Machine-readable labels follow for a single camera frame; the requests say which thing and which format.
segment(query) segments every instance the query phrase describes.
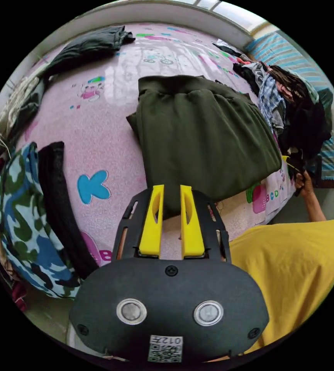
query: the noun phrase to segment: cartoon bear print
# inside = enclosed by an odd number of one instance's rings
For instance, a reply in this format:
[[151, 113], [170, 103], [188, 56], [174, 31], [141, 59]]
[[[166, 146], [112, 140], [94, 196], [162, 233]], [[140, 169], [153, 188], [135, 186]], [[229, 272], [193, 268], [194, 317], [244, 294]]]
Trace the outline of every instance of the cartoon bear print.
[[88, 80], [85, 84], [81, 85], [80, 94], [78, 96], [89, 102], [94, 102], [98, 100], [101, 93], [104, 91], [104, 77], [98, 76], [92, 80]]

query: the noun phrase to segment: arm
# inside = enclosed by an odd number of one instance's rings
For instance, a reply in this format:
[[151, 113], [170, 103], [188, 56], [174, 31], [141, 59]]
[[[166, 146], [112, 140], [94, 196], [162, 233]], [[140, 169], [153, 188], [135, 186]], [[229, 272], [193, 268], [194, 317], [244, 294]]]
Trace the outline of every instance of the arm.
[[303, 174], [304, 179], [302, 179], [301, 174], [297, 174], [295, 186], [296, 188], [302, 188], [301, 196], [305, 200], [306, 209], [309, 215], [310, 221], [325, 221], [326, 217], [321, 210], [319, 201], [314, 193], [314, 188], [312, 186], [312, 180], [307, 173]]

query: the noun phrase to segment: label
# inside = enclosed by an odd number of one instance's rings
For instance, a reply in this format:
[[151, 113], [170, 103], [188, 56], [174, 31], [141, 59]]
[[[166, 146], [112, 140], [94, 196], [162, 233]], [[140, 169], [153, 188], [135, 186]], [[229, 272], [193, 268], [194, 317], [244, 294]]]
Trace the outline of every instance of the label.
[[180, 363], [182, 361], [182, 336], [151, 335], [148, 361]]

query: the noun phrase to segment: camouflage clothing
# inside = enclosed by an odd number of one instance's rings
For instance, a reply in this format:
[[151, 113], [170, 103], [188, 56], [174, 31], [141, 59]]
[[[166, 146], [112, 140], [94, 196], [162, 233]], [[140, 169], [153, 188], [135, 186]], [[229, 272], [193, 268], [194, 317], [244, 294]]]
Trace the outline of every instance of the camouflage clothing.
[[74, 298], [80, 280], [46, 222], [35, 143], [12, 155], [0, 174], [0, 232], [7, 258], [30, 284], [54, 298]]

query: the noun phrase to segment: window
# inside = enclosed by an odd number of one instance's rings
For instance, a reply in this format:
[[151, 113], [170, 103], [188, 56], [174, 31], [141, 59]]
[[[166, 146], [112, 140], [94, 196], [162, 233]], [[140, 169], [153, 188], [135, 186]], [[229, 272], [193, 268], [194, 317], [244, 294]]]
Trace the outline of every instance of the window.
[[234, 21], [247, 31], [253, 30], [263, 22], [266, 22], [264, 18], [250, 12], [249, 10], [224, 2], [221, 2], [216, 8], [214, 8], [213, 12]]
[[211, 9], [216, 3], [218, 3], [218, 0], [200, 0], [198, 3], [197, 3], [197, 6], [199, 8], [203, 8], [203, 9]]

